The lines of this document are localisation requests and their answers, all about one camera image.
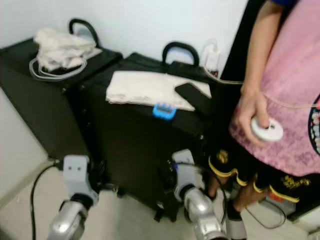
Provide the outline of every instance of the digital display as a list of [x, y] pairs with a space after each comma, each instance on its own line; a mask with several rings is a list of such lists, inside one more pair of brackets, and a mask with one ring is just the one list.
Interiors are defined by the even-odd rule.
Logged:
[[163, 107], [163, 106], [158, 106], [157, 109], [159, 111], [162, 111], [162, 112], [165, 112], [165, 113], [168, 113], [168, 114], [172, 113], [172, 111], [173, 111], [172, 109], [166, 108], [166, 107]]

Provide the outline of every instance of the pink shirt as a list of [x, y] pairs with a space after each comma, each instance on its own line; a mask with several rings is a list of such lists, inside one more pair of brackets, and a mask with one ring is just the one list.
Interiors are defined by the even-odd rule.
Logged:
[[[320, 0], [300, 0], [283, 25], [262, 79], [262, 91], [291, 105], [320, 103]], [[231, 135], [258, 160], [294, 176], [320, 173], [320, 108], [268, 101], [284, 137], [255, 147], [233, 122]]]

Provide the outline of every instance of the person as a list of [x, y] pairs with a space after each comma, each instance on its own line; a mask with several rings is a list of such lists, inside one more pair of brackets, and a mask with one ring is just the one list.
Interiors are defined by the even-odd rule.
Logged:
[[[292, 11], [281, 25], [286, 8]], [[236, 176], [242, 186], [227, 203], [227, 232], [246, 239], [240, 212], [272, 193], [297, 203], [320, 179], [320, 1], [267, 0], [256, 18], [247, 54], [241, 98], [230, 135], [209, 157], [222, 184]], [[284, 129], [277, 142], [263, 142], [251, 129], [256, 116]], [[207, 194], [219, 188], [212, 177]]]

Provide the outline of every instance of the wheel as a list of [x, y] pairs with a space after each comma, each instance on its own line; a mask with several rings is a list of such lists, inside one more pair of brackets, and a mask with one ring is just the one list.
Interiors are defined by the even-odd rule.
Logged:
[[121, 188], [119, 188], [118, 191], [116, 192], [116, 196], [117, 196], [118, 198], [120, 198], [120, 199], [121, 199], [125, 194], [126, 194], [125, 191], [122, 190]]
[[172, 223], [175, 223], [175, 222], [177, 221], [177, 216], [171, 216], [171, 217], [170, 217], [170, 221], [171, 221]]
[[153, 219], [156, 220], [159, 223], [163, 216], [164, 216], [164, 210], [159, 208], [156, 211]]

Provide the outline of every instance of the yellow trim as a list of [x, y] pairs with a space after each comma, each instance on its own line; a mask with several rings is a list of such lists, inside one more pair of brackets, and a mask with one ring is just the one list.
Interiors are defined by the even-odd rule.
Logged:
[[232, 169], [230, 172], [221, 172], [219, 171], [218, 169], [216, 169], [212, 163], [210, 162], [210, 159], [211, 159], [211, 156], [209, 156], [209, 166], [211, 168], [211, 170], [216, 174], [218, 175], [219, 177], [222, 177], [222, 178], [228, 178], [230, 176], [232, 176], [234, 173], [236, 173], [236, 181], [238, 182], [238, 184], [242, 187], [245, 187], [248, 185], [248, 182], [246, 181], [242, 181], [240, 178], [239, 178], [239, 174], [238, 174], [238, 169], [234, 168]]
[[242, 187], [245, 187], [248, 185], [248, 182], [246, 181], [242, 181], [240, 178], [239, 178], [239, 174], [238, 174], [238, 169], [235, 170], [236, 172], [236, 181], [238, 182], [238, 184]]
[[257, 187], [256, 181], [253, 182], [253, 188], [254, 188], [254, 190], [255, 190], [257, 193], [259, 193], [259, 194], [262, 194], [262, 193], [264, 192], [263, 189], [260, 189], [260, 188]]
[[283, 195], [283, 194], [277, 192], [276, 190], [274, 190], [274, 188], [271, 185], [270, 185], [270, 189], [271, 189], [273, 194], [275, 194], [276, 196], [278, 196], [280, 198], [286, 199], [286, 200], [288, 200], [290, 202], [293, 202], [293, 203], [298, 203], [300, 201], [299, 198]]

